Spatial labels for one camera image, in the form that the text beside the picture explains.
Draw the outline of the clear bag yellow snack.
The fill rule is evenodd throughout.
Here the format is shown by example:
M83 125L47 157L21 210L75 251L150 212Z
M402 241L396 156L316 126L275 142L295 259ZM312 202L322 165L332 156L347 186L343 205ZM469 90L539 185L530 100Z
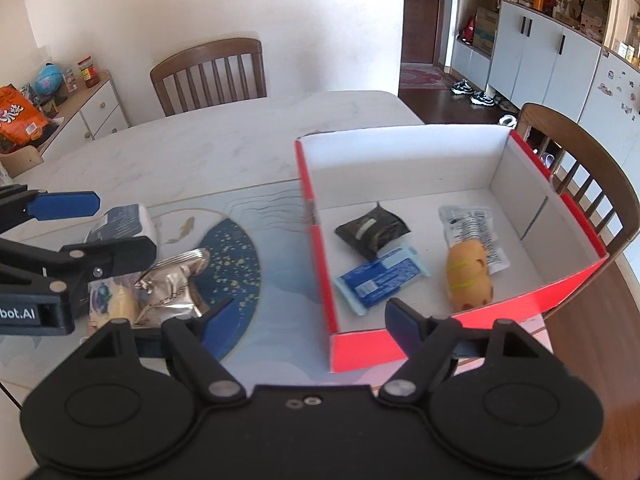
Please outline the clear bag yellow snack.
M114 318L126 318L131 325L140 313L136 283L141 273L130 273L89 283L88 332L97 332Z

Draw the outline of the silver foil snack bag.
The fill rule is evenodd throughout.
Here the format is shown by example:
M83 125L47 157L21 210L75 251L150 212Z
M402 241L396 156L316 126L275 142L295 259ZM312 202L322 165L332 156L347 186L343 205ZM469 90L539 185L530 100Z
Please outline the silver foil snack bag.
M135 328L159 328L170 318L200 318L209 309L195 279L209 265L209 251L196 248L154 264L134 284L140 312Z

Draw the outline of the navy white tissue pack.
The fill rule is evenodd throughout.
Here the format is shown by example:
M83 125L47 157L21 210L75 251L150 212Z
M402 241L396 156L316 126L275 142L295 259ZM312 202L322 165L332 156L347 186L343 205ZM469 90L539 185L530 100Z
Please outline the navy white tissue pack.
M88 232L85 242L123 240L147 237L155 246L157 232L149 211L142 204L129 204L111 208Z

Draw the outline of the yellow bread toy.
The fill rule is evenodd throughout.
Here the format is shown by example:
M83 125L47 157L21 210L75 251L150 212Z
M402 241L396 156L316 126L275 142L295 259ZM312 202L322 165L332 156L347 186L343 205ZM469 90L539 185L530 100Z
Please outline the yellow bread toy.
M449 248L447 292L456 312L488 306L494 300L487 249L480 240L466 240Z

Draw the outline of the blue fish pattern placemat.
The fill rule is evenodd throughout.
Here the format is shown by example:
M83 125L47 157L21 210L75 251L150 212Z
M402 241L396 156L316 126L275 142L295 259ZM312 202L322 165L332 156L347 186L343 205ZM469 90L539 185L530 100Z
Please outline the blue fish pattern placemat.
M299 181L246 186L218 193L187 192L178 200L177 194L160 193L152 200L152 191L166 192L152 184L142 186L142 194L126 197L107 185L100 190L86 182L72 184L29 182L29 187L41 186L50 192L96 190L104 209L113 206L142 203L150 207L151 217L158 229L160 258L192 249L209 230L222 220L231 219L250 236L256 247L260 264L260 287L250 324L222 360L231 373L247 389L256 384L290 385L371 385L380 388L384 380L404 362L389 362L377 366L334 373L330 370L330 335L320 298L316 265L312 258L309 219L300 194ZM426 263L430 276L420 278L400 292L407 304L423 314L444 317L451 313L447 299L445 260L447 244L442 232L438 210L442 205L485 206L494 214L495 228L501 248L510 260L506 270L494 275L495 300L507 300L531 292L545 285L534 263L522 246L518 231L504 214L495 195L488 188L402 198L381 204L396 212L408 223L409 244L416 248ZM322 234L329 246L330 289L335 292L332 278L358 266L356 256L333 233L339 224L356 218L372 204L352 205L320 211ZM194 227L181 240L180 229L190 217ZM9 238L24 240L44 248L58 249L67 243L81 242L94 220L77 219L50 222L29 221L9 232ZM338 331L353 328L381 328L384 307L360 318L338 300ZM83 318L78 328L63 337L42 337L38 344L27 337L1 337L1 379L8 386L18 386L18 392L35 388L58 362L75 350L87 335Z

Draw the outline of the orange snack bag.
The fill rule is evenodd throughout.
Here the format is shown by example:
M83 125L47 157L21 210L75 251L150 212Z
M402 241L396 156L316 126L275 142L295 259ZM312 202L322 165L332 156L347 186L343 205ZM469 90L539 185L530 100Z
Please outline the orange snack bag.
M12 86L0 88L0 127L6 140L24 146L42 137L50 124L21 92Z

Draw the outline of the blue wafer packet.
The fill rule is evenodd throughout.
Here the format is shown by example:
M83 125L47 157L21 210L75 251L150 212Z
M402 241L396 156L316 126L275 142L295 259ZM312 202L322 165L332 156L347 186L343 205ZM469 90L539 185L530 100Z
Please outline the blue wafer packet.
M407 243L401 243L375 260L334 278L333 284L350 310L363 316L401 289L430 276L430 270L418 252Z

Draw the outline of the white drawer sideboard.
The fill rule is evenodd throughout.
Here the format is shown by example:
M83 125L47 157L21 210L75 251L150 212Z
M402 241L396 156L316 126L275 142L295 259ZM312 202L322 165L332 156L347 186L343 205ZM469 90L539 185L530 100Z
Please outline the white drawer sideboard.
M11 184L14 178L43 162L59 159L129 127L111 74L102 72L100 77L100 82L92 88L63 93L63 103L54 117L40 110L50 122L40 139L17 146L1 135L3 185Z

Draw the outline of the white printed sachet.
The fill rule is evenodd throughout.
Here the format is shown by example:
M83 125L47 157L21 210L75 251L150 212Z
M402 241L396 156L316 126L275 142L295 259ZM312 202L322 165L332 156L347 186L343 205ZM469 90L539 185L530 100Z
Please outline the white printed sachet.
M446 205L439 207L438 214L449 247L468 240L479 240L487 252L490 275L510 266L510 260L499 245L494 215L489 207Z

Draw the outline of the red cardboard box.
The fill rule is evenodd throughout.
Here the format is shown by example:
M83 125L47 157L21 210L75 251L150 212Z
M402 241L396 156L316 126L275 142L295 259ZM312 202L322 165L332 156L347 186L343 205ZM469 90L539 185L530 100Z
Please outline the red cardboard box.
M375 207L408 226L399 244L416 253L418 274L398 295L425 316L457 315L468 327L497 318L530 324L603 266L608 254L582 212L553 191L550 171L499 125L426 125L303 136L295 143L321 300L329 363L350 372L402 358L385 328L384 306L363 307L370 278L346 285L363 262L337 235ZM494 296L459 312L449 297L447 260L466 240L486 248Z

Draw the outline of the blue globe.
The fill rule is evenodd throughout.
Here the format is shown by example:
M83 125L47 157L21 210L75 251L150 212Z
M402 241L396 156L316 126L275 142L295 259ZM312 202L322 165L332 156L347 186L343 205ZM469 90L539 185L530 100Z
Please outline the blue globe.
M37 74L34 80L34 89L40 96L52 96L60 90L63 82L62 70L52 63L47 63Z

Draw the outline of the black snack packet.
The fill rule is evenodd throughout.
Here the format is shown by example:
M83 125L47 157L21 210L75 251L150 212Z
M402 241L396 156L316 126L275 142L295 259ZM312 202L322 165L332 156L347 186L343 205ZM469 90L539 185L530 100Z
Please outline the black snack packet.
M384 247L410 232L404 220L380 203L361 217L343 223L334 230L344 243L367 261L378 258L378 253Z

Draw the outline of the red lid jar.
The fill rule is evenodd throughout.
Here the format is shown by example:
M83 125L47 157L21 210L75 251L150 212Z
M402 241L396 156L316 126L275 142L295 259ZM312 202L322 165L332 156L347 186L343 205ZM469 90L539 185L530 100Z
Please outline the red lid jar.
M85 58L80 60L77 63L77 66L78 70L80 71L82 80L84 81L87 88L92 88L100 82L100 73L96 68L96 64L94 64L91 55L86 56Z

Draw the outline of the wooden chair far side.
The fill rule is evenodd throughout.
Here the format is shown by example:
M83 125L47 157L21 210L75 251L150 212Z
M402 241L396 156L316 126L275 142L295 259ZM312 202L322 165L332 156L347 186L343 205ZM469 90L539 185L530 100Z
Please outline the wooden chair far side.
M167 116L267 95L262 43L247 37L182 50L152 68L150 79Z

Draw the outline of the wooden chair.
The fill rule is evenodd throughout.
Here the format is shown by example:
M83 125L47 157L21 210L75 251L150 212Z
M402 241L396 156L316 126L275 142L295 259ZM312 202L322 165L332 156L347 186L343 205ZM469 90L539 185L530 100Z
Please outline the wooden chair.
M540 104L527 103L515 126L553 188L580 211L612 259L639 234L639 199L623 168L584 128Z
M247 37L182 50L152 68L150 79L167 116L267 95L262 43Z

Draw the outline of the white slipper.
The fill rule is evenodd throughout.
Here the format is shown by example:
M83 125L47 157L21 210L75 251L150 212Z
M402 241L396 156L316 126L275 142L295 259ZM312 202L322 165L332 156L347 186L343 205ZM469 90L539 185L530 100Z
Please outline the white slipper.
M517 123L518 123L518 118L510 114L503 115L498 121L498 124L500 126L505 126L511 129L513 129Z

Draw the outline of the wooden chair right side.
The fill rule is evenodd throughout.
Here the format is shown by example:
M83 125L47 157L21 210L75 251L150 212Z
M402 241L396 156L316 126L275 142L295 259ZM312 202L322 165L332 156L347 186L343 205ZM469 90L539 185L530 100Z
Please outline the wooden chair right side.
M580 211L612 259L639 234L639 199L623 168L584 128L540 104L527 103L515 126L553 188Z

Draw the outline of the black white sneaker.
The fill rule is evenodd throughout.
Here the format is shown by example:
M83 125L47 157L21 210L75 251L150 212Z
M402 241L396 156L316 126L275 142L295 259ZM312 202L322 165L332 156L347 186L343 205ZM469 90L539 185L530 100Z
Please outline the black white sneaker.
M472 96L474 93L474 88L465 79L455 82L450 90L455 96Z
M470 101L475 106L493 107L497 104L493 96L488 96L484 91L477 91L470 95Z

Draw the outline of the cardboard box on shelf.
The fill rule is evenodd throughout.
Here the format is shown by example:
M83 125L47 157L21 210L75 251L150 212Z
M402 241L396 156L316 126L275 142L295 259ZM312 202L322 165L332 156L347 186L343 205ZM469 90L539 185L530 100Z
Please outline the cardboard box on shelf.
M494 50L498 21L498 12L485 8L476 10L472 45L487 55L492 55L492 50Z

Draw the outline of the white cabinet unit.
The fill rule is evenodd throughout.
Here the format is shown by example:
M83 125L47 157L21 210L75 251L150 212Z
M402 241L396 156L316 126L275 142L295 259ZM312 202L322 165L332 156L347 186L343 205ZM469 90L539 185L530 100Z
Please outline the white cabinet unit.
M478 8L499 13L492 55L472 45ZM639 179L639 0L454 0L452 12L454 76L574 120Z

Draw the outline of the brown door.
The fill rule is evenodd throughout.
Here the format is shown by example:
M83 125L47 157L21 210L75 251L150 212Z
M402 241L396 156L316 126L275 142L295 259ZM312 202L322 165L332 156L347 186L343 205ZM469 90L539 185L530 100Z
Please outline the brown door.
M440 0L404 0L401 62L434 62Z

